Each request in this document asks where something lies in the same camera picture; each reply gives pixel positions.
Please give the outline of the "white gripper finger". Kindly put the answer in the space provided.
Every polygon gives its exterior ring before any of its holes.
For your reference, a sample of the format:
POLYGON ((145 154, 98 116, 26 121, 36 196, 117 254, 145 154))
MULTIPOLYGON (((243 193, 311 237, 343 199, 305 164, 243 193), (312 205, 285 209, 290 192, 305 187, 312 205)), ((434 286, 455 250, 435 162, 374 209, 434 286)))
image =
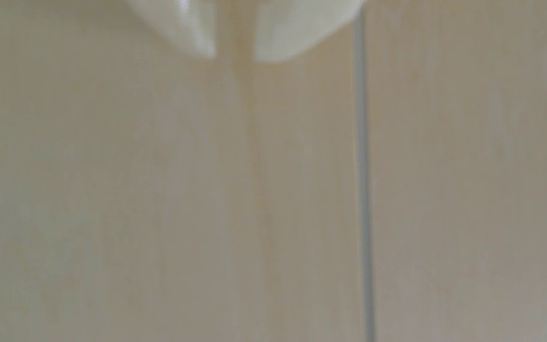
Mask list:
POLYGON ((284 62, 351 23, 365 1, 263 1, 256 9, 254 59, 284 62))
POLYGON ((174 48, 200 59, 217 56, 217 6, 213 1, 126 2, 174 48))

